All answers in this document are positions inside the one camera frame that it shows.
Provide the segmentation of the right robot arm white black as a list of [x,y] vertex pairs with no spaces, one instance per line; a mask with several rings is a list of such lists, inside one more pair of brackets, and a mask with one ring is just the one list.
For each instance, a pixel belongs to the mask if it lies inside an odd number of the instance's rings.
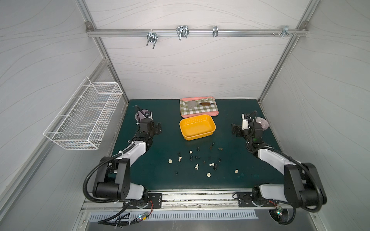
[[246,149],[256,158],[268,163],[283,176],[282,184],[262,183],[252,190],[252,201],[260,206],[274,200],[293,208],[318,212],[327,203],[327,196],[315,165],[302,163],[268,145],[263,140],[262,125],[257,112],[242,114],[240,126],[232,124],[232,133],[245,140]]

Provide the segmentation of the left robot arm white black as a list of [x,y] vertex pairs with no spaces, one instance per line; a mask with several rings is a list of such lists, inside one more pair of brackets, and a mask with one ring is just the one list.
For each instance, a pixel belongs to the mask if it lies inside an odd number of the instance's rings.
[[147,189],[131,181],[131,166],[150,149],[154,136],[161,134],[162,128],[161,123],[154,122],[150,111],[137,105],[135,109],[138,130],[130,144],[116,155],[102,158],[83,182],[83,194],[91,202],[148,203]]

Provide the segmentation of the yellow plastic storage box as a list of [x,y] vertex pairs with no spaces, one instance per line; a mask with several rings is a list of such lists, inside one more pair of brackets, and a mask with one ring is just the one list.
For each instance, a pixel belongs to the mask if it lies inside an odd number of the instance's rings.
[[215,122],[209,115],[184,118],[179,126],[182,136],[187,141],[211,136],[216,130]]

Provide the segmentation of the purple bowl left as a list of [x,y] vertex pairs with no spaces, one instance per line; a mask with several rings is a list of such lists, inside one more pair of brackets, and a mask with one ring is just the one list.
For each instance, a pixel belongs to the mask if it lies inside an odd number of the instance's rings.
[[149,118],[149,117],[152,118],[152,112],[146,109],[138,110],[135,113],[135,119],[137,122],[140,122],[142,119]]

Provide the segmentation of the pink patterned bowl right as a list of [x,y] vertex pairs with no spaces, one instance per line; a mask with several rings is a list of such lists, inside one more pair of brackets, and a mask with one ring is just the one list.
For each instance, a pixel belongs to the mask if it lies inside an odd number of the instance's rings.
[[256,123],[260,124],[263,131],[267,130],[269,128],[269,123],[266,119],[262,118],[262,117],[257,117],[256,118]]

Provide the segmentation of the metal u-bolt clamp left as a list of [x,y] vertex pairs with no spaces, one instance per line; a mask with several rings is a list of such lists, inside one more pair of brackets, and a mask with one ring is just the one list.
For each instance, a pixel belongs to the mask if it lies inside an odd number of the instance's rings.
[[154,49],[159,38],[158,35],[151,31],[147,34],[146,38],[147,38],[146,46],[148,46],[149,43],[152,43],[153,44],[152,49]]

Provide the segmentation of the metal u-bolt clamp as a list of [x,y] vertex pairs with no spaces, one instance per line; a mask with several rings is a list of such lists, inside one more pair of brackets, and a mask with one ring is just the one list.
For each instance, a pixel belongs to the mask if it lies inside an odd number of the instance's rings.
[[146,38],[147,38],[146,46],[148,46],[149,43],[152,43],[153,44],[152,49],[154,49],[159,38],[158,35],[151,31],[147,34]]
[[190,32],[188,26],[179,26],[176,28],[176,33],[179,38],[179,40],[182,40],[182,38],[188,38]]

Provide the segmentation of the metal u-bolt clamp middle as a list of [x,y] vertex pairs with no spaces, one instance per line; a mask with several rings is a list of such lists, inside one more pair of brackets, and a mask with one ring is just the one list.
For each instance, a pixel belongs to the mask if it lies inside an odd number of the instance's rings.
[[179,26],[176,28],[176,33],[179,38],[179,40],[182,40],[182,38],[188,38],[190,32],[188,26]]

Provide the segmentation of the metal hook clamp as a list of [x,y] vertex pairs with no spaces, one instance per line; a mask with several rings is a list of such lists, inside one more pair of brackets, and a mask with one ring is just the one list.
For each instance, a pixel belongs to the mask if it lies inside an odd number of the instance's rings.
[[213,37],[216,38],[218,36],[218,26],[213,26]]

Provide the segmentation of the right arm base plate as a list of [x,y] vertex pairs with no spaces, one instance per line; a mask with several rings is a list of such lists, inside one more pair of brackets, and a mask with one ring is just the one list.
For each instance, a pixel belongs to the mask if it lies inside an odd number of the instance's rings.
[[278,205],[278,202],[274,200],[256,198],[252,192],[235,192],[232,198],[237,201],[240,208],[275,207]]

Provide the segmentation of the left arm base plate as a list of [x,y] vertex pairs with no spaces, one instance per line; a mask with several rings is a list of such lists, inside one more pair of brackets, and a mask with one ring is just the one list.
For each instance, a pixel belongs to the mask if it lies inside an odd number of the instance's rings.
[[149,192],[143,195],[141,200],[131,200],[128,209],[159,209],[162,206],[162,193]]

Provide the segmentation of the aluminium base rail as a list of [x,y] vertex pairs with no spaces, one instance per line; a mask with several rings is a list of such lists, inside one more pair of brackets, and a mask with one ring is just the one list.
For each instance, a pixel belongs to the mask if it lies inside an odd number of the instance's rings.
[[[237,192],[250,195],[252,188],[235,189],[197,189],[197,190],[152,190],[149,194],[160,193],[161,197],[153,197],[154,204],[161,204],[155,211],[175,210],[241,210],[241,209],[275,209],[271,202],[262,207],[255,207],[251,202],[241,202]],[[239,207],[239,202],[248,207]],[[85,200],[80,212],[113,212],[122,209],[122,203],[113,202],[97,204]]]

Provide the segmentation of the metal bracket right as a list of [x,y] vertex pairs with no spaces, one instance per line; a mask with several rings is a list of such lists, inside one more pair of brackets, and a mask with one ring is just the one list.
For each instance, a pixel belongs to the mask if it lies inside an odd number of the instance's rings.
[[279,33],[271,33],[273,36],[275,37],[296,37],[298,36],[298,34],[296,32],[291,32],[289,31],[289,27],[288,26],[285,26],[281,32]]

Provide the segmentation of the aluminium crossbar rail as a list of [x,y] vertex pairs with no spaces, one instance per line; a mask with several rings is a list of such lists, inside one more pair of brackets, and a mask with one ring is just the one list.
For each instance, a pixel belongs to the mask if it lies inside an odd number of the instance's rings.
[[[146,38],[149,32],[154,32],[159,38],[177,38],[176,29],[97,29],[88,31],[91,38]],[[273,37],[271,33],[279,33],[279,29],[221,29],[218,28],[217,37]],[[298,37],[308,35],[308,30],[289,29],[296,32]],[[213,29],[189,29],[189,38],[213,38]]]

